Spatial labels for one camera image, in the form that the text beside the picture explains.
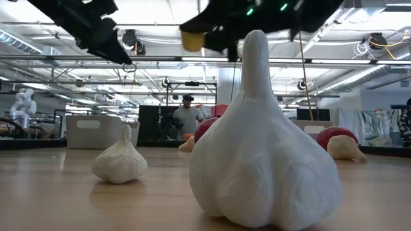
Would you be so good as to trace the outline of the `red tomato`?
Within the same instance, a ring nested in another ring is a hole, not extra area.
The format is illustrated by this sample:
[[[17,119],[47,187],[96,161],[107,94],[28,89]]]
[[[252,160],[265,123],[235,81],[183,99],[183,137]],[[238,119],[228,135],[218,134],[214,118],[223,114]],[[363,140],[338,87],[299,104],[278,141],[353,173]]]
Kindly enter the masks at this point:
[[[329,143],[330,138],[337,136],[337,135],[347,135],[355,140],[358,144],[358,139],[356,135],[347,128],[342,128],[339,126],[332,126],[329,128],[325,128],[317,135],[317,142],[318,144],[323,147],[326,151],[328,150],[327,146]]]
[[[211,127],[211,125],[217,121],[219,117],[211,117],[209,119],[205,119],[204,121],[200,122],[196,128],[194,141],[198,142],[198,140],[205,134],[205,132]]]

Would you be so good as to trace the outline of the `grey ceiling pipe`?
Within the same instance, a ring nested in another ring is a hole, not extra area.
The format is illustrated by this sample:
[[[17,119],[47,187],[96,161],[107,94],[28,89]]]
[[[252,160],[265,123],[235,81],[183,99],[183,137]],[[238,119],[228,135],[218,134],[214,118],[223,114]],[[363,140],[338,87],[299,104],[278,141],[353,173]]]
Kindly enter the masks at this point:
[[[18,84],[55,84],[55,85],[138,85],[143,84],[138,81],[119,81],[119,82],[107,82],[107,81],[23,81],[23,80],[0,80],[1,83],[18,83]]]

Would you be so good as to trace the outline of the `silver ventilation duct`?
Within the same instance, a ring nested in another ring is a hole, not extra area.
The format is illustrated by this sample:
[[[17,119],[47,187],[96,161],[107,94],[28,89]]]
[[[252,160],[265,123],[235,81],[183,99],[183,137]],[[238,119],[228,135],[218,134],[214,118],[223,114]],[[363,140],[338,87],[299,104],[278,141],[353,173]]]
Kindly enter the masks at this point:
[[[400,63],[398,64],[376,65],[374,67],[352,71],[333,80],[330,83],[325,84],[319,89],[317,94],[325,94],[333,90],[346,90],[351,87],[361,85],[368,81],[390,74],[392,70],[396,69],[397,67],[401,71],[403,71],[403,67],[411,67],[411,61],[400,61]]]
[[[14,35],[4,30],[0,30],[0,42],[7,44],[9,46],[12,46],[20,51],[23,51],[31,55],[41,55],[42,54],[42,50],[40,50],[39,48],[15,37]]]

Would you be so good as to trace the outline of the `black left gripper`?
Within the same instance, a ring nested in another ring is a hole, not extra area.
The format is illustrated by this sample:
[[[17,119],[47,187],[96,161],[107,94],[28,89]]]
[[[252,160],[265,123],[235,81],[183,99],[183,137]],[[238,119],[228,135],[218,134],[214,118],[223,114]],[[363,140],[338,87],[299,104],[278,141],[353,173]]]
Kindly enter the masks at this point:
[[[131,64],[118,42],[116,23],[108,16],[118,10],[114,0],[27,0],[57,26],[76,37],[88,53],[117,64]]]

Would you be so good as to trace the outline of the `red panel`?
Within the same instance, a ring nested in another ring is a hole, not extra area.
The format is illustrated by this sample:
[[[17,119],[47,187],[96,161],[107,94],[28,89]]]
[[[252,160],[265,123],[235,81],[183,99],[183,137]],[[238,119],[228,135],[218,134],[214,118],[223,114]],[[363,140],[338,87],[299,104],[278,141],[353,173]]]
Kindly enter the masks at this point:
[[[220,117],[227,110],[228,105],[212,105],[211,106],[211,117]]]

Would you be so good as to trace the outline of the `small white garlic bulb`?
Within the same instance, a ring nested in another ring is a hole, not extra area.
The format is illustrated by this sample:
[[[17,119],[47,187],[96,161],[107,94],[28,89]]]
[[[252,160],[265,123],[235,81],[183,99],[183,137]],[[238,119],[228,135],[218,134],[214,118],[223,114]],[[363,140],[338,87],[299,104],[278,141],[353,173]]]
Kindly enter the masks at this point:
[[[143,176],[148,170],[146,159],[132,144],[132,129],[121,128],[117,142],[100,153],[91,164],[92,173],[112,184],[123,184]]]

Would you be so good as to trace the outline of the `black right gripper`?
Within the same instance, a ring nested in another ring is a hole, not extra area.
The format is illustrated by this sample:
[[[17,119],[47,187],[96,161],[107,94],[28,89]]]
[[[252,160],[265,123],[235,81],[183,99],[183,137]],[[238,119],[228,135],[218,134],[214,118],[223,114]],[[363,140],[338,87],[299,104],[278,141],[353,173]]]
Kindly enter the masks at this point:
[[[227,49],[229,62],[238,59],[238,40],[248,32],[261,30],[272,33],[294,30],[299,11],[295,9],[298,0],[237,0],[228,9],[205,9],[184,22],[179,29],[188,33],[206,33],[204,48],[223,53]]]

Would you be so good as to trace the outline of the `black gantry frame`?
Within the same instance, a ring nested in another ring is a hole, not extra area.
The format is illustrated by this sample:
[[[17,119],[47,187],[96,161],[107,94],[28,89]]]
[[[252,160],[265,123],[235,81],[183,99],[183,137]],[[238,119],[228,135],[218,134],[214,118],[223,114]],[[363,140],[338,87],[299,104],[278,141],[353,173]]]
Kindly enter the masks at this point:
[[[170,97],[170,96],[178,96],[178,94],[172,94],[172,93],[171,93],[172,90],[175,90],[175,89],[178,88],[180,85],[184,85],[184,86],[186,86],[186,87],[205,87],[210,93],[214,94],[214,105],[216,105],[216,88],[217,88],[217,83],[206,83],[206,82],[198,82],[198,81],[185,81],[185,82],[180,82],[180,83],[170,82],[170,85],[171,85],[171,89],[166,89],[166,105],[167,105],[167,106],[169,105],[169,97]],[[187,94],[192,95],[192,97],[194,98],[194,100],[195,100],[195,96],[199,96],[199,95],[200,95],[199,93],[187,93]],[[182,102],[182,98],[181,98],[181,104],[179,105],[178,108],[180,108],[180,107],[182,107],[182,106],[183,106],[183,102]],[[179,128],[181,128],[181,127],[183,126],[183,124],[180,124],[178,119],[177,119],[177,121],[178,121],[178,123],[177,123],[176,127],[177,127],[177,129],[179,129]]]

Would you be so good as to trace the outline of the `black panel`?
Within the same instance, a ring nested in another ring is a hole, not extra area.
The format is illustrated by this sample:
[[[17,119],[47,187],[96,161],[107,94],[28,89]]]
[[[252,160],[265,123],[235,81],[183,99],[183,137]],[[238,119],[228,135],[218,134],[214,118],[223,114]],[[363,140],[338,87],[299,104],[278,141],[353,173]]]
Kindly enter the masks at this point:
[[[141,105],[139,108],[138,142],[177,140],[177,119],[173,117],[175,106]]]

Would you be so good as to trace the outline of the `white cloth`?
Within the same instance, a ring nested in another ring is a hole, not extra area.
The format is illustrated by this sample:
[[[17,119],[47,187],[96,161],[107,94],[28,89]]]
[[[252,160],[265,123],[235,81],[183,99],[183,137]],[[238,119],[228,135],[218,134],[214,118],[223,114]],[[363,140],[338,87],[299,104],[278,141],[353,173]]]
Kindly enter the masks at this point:
[[[335,126],[351,130],[357,137],[358,143],[364,145],[363,123],[359,110],[335,108],[330,110],[330,119]]]

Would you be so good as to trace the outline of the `light grey plastic basket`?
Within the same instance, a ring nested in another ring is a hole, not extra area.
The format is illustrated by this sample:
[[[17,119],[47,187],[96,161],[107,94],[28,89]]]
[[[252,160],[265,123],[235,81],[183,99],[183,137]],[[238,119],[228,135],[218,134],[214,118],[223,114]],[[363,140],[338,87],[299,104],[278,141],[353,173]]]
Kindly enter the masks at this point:
[[[298,126],[302,131],[307,133],[315,141],[317,140],[318,134],[325,130],[326,128],[334,126],[334,122],[331,121],[303,121],[303,120],[292,120],[292,122]]]
[[[123,122],[108,115],[66,116],[67,147],[69,149],[105,150],[117,142],[123,125],[131,128],[131,142],[137,146],[139,122]]]

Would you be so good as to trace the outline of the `person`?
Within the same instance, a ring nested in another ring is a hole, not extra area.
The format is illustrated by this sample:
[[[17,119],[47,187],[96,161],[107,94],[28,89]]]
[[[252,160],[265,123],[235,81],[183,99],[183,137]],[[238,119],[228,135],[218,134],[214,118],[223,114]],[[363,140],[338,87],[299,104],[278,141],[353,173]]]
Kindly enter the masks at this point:
[[[186,133],[195,133],[197,128],[197,122],[202,122],[204,118],[200,115],[197,108],[191,106],[191,102],[194,100],[192,95],[185,94],[182,97],[183,106],[176,109],[173,113],[173,117],[179,120],[180,124],[183,124],[177,131],[177,139],[184,140]]]
[[[411,98],[400,115],[398,126],[403,147],[411,148]]]

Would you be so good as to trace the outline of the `patterned cloth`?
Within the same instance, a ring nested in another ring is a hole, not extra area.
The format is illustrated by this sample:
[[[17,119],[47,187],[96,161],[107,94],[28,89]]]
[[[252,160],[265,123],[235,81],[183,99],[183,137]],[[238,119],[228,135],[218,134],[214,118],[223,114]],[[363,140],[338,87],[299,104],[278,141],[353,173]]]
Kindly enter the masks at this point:
[[[401,147],[398,122],[400,110],[362,110],[362,145],[377,147]]]

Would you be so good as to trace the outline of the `white building column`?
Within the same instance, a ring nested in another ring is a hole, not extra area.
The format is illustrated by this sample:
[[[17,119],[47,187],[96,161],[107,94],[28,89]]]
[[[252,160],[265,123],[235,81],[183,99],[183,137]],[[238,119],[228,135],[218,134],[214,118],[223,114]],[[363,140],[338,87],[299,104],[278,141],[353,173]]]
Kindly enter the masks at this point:
[[[217,102],[228,105],[237,95],[241,87],[240,68],[220,68],[217,78]]]

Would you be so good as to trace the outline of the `black monitor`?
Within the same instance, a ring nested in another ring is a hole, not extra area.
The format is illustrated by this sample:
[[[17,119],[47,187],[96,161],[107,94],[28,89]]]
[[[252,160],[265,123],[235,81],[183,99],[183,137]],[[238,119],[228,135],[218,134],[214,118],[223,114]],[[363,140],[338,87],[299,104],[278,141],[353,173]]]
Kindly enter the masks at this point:
[[[330,111],[328,109],[297,109],[297,120],[310,121],[330,121]]]

